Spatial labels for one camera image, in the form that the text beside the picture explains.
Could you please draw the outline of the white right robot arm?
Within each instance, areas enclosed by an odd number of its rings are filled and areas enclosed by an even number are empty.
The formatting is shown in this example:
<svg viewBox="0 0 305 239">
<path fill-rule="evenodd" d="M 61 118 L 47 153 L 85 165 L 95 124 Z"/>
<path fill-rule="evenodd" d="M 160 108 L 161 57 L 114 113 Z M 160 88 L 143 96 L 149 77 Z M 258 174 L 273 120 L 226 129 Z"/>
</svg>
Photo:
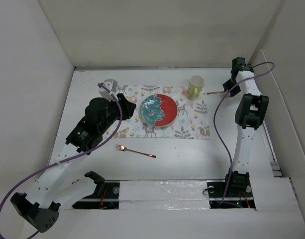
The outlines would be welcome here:
<svg viewBox="0 0 305 239">
<path fill-rule="evenodd" d="M 234 97 L 243 96 L 235 113 L 237 142 L 232 161 L 232 169 L 225 177 L 223 190 L 228 197 L 237 197 L 250 187 L 249 161 L 254 136 L 262 125 L 269 97 L 264 96 L 255 82 L 253 67 L 246 64 L 245 58 L 232 60 L 231 78 L 223 84 L 225 91 Z"/>
</svg>

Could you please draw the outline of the patterned animal print cloth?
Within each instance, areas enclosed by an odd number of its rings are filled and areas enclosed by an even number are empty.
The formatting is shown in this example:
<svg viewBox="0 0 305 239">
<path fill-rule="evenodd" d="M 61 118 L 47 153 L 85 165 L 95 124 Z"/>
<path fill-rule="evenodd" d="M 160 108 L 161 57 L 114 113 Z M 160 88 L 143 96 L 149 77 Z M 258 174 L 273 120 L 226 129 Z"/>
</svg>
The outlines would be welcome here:
<svg viewBox="0 0 305 239">
<path fill-rule="evenodd" d="M 181 138 L 181 139 L 209 139 L 209 124 L 205 95 L 200 94 L 194 99 L 188 99 L 184 86 L 156 86 L 156 85 L 120 85 L 117 93 L 122 93 L 136 109 L 132 118 L 115 121 L 104 133 L 104 138 Z M 146 124 L 139 115 L 139 106 L 145 98 L 154 94 L 171 97 L 178 106 L 178 115 L 169 126 L 154 127 Z"/>
</svg>

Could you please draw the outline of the red and teal plate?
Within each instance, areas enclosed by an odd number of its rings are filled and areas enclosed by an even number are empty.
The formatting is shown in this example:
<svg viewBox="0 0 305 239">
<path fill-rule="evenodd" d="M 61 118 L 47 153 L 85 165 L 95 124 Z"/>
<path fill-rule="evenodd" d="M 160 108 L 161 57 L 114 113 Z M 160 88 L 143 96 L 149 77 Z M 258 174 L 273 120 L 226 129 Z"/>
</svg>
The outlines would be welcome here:
<svg viewBox="0 0 305 239">
<path fill-rule="evenodd" d="M 178 106 L 171 97 L 154 94 L 145 98 L 140 104 L 139 115 L 149 126 L 169 126 L 178 115 Z"/>
</svg>

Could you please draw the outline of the yellow translucent mug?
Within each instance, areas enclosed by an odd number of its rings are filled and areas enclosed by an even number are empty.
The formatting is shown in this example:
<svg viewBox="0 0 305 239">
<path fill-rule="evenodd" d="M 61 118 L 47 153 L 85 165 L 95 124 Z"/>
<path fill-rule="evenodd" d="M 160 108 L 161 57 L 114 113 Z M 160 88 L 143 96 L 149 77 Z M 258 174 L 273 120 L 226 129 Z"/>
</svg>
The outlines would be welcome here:
<svg viewBox="0 0 305 239">
<path fill-rule="evenodd" d="M 194 75 L 190 78 L 187 96 L 189 99 L 194 99 L 198 97 L 203 89 L 204 86 L 204 78 L 199 75 Z"/>
</svg>

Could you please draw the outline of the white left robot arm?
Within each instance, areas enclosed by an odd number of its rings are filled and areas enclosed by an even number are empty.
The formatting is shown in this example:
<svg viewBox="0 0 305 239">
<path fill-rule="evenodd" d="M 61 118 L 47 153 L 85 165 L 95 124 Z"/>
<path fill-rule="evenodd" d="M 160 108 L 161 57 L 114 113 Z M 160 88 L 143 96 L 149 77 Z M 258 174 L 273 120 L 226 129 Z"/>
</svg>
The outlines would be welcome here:
<svg viewBox="0 0 305 239">
<path fill-rule="evenodd" d="M 61 190 L 66 179 L 79 164 L 102 142 L 103 135 L 113 123 L 131 118 L 136 104 L 124 94 L 117 94 L 113 101 L 94 98 L 85 109 L 84 117 L 66 138 L 54 164 L 46 169 L 25 193 L 15 193 L 11 203 L 27 222 L 38 232 L 48 231 L 59 218 L 61 210 L 80 199 L 103 194 L 105 179 L 90 171 Z"/>
</svg>

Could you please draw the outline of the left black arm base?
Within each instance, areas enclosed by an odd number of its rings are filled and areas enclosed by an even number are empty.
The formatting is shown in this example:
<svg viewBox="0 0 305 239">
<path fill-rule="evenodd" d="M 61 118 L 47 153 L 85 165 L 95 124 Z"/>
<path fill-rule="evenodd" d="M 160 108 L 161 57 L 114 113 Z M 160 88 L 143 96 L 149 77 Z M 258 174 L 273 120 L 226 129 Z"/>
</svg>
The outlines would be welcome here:
<svg viewBox="0 0 305 239">
<path fill-rule="evenodd" d="M 94 171 L 86 173 L 85 177 L 92 179 L 92 181 L 96 184 L 95 190 L 91 195 L 88 195 L 73 204 L 73 209 L 119 209 L 120 181 L 106 181 Z"/>
</svg>

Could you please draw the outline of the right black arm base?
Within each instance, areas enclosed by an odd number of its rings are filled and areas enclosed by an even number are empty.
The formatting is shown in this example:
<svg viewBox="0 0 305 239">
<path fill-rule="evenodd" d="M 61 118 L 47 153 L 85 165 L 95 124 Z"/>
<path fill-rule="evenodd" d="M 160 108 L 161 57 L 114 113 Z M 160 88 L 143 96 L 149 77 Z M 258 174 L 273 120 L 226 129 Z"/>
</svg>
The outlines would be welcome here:
<svg viewBox="0 0 305 239">
<path fill-rule="evenodd" d="M 222 180 L 209 180 L 203 189 L 203 195 L 209 199 L 211 209 L 255 209 L 255 202 L 252 188 L 248 185 L 245 189 L 227 189 L 223 202 L 221 203 L 225 192 L 225 182 Z"/>
</svg>

